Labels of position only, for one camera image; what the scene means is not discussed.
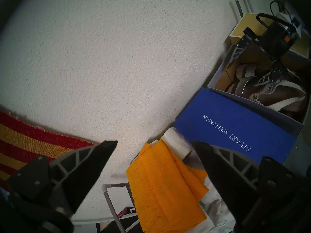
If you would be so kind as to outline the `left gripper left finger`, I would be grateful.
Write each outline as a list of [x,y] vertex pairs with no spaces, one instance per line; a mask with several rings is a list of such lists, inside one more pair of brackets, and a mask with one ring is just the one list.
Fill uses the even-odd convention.
[[117,140],[76,149],[49,162],[39,156],[7,180],[15,207],[74,214],[101,175]]

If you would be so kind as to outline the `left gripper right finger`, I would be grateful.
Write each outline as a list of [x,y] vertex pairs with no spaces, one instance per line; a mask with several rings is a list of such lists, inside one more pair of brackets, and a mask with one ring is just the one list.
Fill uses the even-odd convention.
[[192,146],[236,220],[235,233],[298,232],[298,179],[288,168],[268,156],[258,164],[205,142]]

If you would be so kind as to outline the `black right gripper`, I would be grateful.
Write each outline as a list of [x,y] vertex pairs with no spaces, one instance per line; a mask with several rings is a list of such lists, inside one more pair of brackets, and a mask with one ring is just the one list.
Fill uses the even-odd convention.
[[[281,57],[294,45],[297,40],[297,30],[294,25],[286,21],[273,21],[267,25],[259,21],[266,31],[262,35],[257,35],[250,28],[246,28],[244,36],[235,45],[227,69],[229,69],[245,51],[246,47],[253,42],[258,46],[272,62],[280,62]],[[287,79],[288,69],[282,63],[272,64],[268,73],[260,79],[256,79],[254,86],[263,86],[268,83],[278,83]]]

